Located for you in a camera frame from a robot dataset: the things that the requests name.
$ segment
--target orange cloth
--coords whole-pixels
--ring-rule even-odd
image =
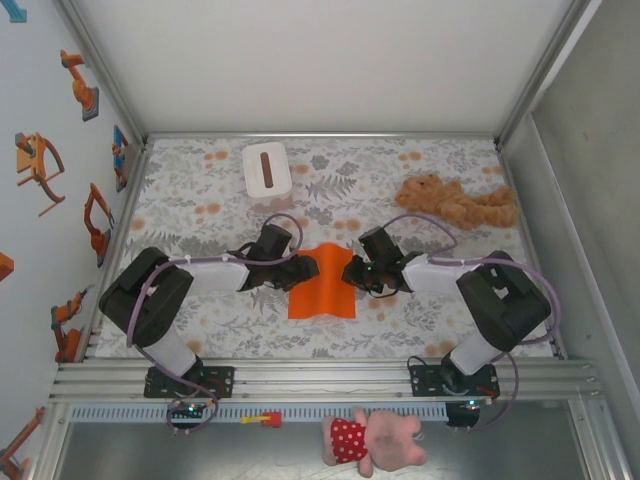
[[[342,271],[351,261],[353,251],[325,243],[298,253],[313,257],[318,262],[320,275],[291,290],[289,318],[300,320],[323,314],[356,318],[356,289],[342,281]]]

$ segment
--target brown teddy bear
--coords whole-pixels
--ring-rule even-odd
[[[513,227],[519,209],[514,205],[515,192],[502,186],[479,197],[467,195],[459,180],[444,184],[436,174],[407,178],[396,195],[396,203],[410,212],[437,215],[463,230],[481,224]]]

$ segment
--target stuffed toy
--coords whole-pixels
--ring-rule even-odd
[[[407,178],[396,195],[396,203],[410,212],[437,215],[463,230],[478,225],[513,227],[518,223],[515,192],[502,186],[487,195],[472,197],[459,180],[446,184],[436,174]]]
[[[371,478],[374,464],[395,472],[427,461],[427,452],[414,442],[420,431],[420,419],[415,415],[401,417],[378,410],[367,419],[364,410],[356,408],[354,417],[355,422],[335,417],[322,421],[327,465],[358,462],[360,475]]]

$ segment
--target white wall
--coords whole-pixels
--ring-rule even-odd
[[[60,64],[60,49],[77,53],[49,0],[20,0],[26,24],[10,24],[0,11],[0,252],[15,261],[15,271],[0,282],[0,448],[28,422],[48,397],[56,370],[56,345],[50,310],[64,304],[100,271],[83,224],[89,182],[112,207],[116,220],[126,193],[115,191],[111,143],[116,115],[100,92],[100,115],[84,123],[71,90],[71,75]],[[79,67],[87,83],[95,81]],[[16,173],[14,135],[39,132],[62,157],[66,171],[51,181],[66,199],[49,213],[50,202],[27,175]],[[55,164],[45,156],[49,172]],[[95,225],[107,227],[99,208]],[[87,297],[76,323],[92,310],[96,291]]]
[[[148,131],[497,133],[570,0],[77,0]]]

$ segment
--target table surface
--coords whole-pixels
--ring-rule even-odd
[[[304,226],[303,248],[334,242],[363,255],[357,238],[404,213],[394,196],[405,178],[438,173],[460,179],[470,194],[504,184],[493,142],[487,139],[282,138],[293,179],[287,213]],[[242,150],[264,139],[160,139],[146,166],[120,270],[143,248],[170,255],[216,255],[257,239],[265,215],[251,209]],[[279,222],[290,229],[288,220]],[[451,253],[475,258],[493,250],[526,262],[519,229],[452,228],[460,245]],[[402,220],[389,228],[404,252],[433,251],[447,237],[426,222]],[[355,320],[287,318],[288,294],[261,287],[244,293],[188,296],[174,325],[202,357],[405,358],[447,353],[475,327],[461,298],[428,292],[376,300],[357,292]],[[532,335],[544,333],[540,326]],[[551,356],[548,344],[518,347],[518,356]],[[98,357],[136,356],[124,335],[105,321]]]

